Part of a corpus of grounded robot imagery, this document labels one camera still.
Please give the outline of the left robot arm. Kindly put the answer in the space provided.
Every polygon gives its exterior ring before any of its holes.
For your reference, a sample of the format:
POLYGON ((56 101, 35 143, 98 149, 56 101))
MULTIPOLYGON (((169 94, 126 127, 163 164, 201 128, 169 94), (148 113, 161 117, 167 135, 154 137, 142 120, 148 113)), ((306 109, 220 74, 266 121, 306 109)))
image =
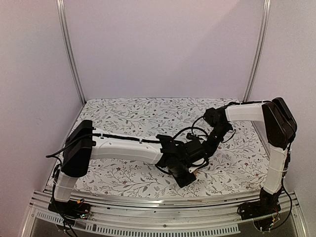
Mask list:
POLYGON ((62 214, 70 214, 73 203, 70 200, 78 178, 88 173, 92 159, 142 161, 153 164, 172 176, 183 188, 196 180, 194 172, 208 161, 206 148, 198 138, 188 142, 176 140, 168 135, 135 137, 107 133, 84 120, 66 139, 64 148, 49 155, 62 154, 63 161, 53 186, 54 206, 62 214))

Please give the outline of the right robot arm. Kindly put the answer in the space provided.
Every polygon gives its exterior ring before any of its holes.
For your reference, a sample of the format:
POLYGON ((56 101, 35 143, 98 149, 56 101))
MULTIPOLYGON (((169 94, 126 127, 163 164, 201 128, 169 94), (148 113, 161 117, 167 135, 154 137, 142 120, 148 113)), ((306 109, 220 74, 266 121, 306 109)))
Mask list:
POLYGON ((260 121, 265 125, 270 158, 268 173, 262 192, 269 196, 281 191, 295 139, 297 123, 283 98, 271 101, 230 102, 219 108, 209 108, 203 119, 213 127, 209 135, 210 146, 217 148, 225 134, 231 129, 231 122, 260 121))

